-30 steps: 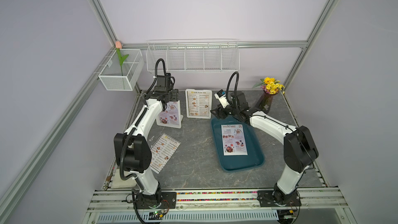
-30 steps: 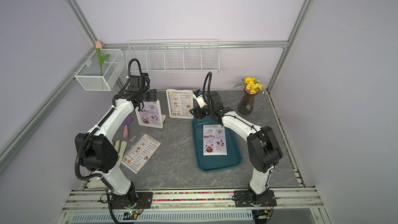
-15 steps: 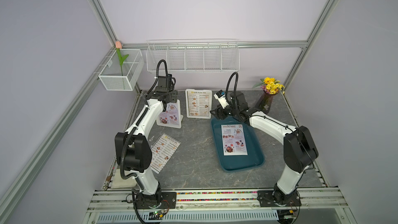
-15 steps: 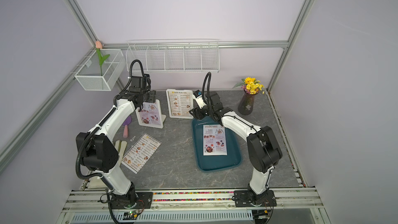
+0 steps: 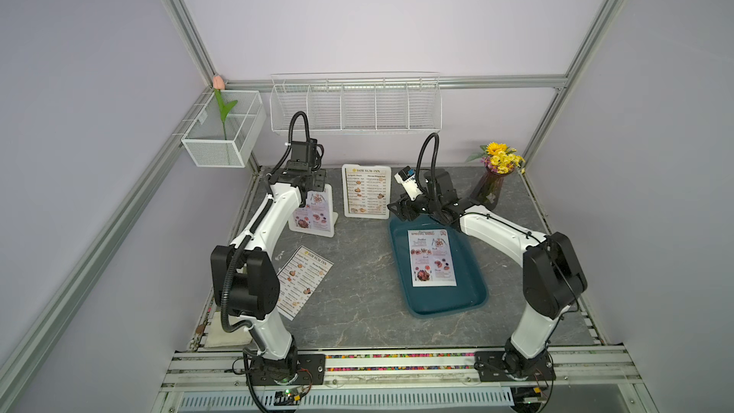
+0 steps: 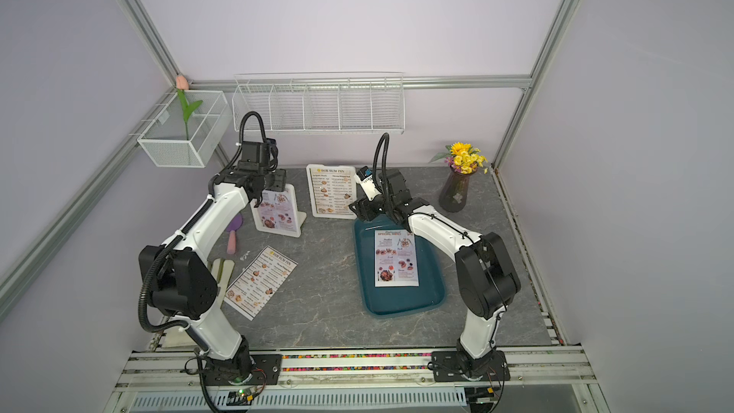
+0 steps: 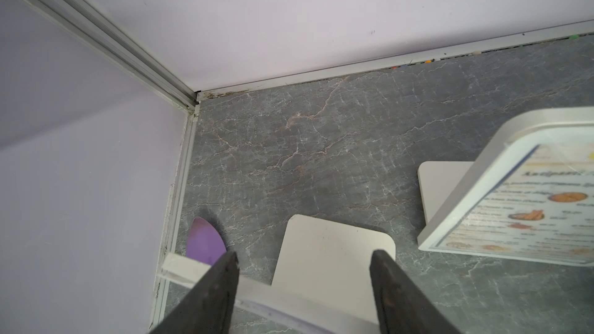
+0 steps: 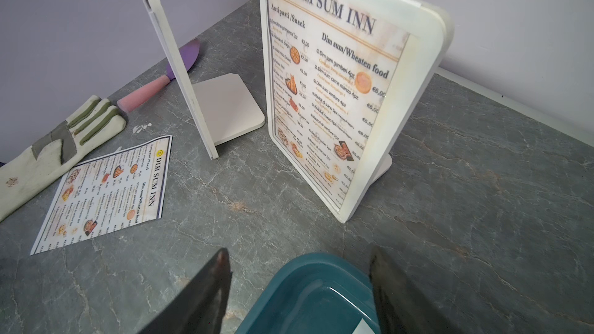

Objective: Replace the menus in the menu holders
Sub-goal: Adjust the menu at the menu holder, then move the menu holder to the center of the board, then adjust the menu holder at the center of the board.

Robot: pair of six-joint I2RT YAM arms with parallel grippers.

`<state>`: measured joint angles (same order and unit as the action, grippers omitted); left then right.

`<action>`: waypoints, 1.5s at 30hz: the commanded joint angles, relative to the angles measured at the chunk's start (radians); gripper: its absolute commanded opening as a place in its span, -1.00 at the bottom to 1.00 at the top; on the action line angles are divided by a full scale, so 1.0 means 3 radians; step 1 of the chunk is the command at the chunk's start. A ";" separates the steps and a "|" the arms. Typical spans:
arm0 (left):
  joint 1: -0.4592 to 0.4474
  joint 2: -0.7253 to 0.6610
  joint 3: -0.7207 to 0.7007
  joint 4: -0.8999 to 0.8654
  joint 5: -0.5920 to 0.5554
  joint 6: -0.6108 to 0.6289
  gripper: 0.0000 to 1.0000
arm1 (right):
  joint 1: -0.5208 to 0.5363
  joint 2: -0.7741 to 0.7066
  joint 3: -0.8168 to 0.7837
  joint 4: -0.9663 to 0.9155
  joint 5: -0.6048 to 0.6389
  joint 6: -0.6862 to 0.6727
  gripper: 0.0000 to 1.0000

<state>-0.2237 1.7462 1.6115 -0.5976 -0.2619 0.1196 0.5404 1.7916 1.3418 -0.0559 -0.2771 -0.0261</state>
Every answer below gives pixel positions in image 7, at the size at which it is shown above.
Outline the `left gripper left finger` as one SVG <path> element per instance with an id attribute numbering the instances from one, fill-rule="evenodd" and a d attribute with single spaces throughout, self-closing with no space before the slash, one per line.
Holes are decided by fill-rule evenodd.
<path id="1" fill-rule="evenodd" d="M 187 296 L 153 333 L 228 333 L 240 270 L 237 254 L 229 251 L 210 267 Z"/>

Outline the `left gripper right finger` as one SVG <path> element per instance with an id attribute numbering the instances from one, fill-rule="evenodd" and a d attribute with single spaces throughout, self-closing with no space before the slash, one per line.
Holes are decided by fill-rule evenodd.
<path id="1" fill-rule="evenodd" d="M 373 252 L 370 276 L 380 332 L 459 332 L 385 250 Z"/>

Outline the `white menu holder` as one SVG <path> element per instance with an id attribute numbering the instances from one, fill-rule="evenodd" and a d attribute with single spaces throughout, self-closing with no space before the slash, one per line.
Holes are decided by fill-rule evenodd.
<path id="1" fill-rule="evenodd" d="M 418 169 L 422 251 L 590 267 L 593 109 L 510 119 L 473 162 Z"/>
<path id="2" fill-rule="evenodd" d="M 395 256 L 387 234 L 306 215 L 219 219 L 227 251 L 243 268 L 235 305 L 304 333 L 377 333 L 371 256 Z M 193 287 L 211 265 L 170 251 L 161 277 Z"/>

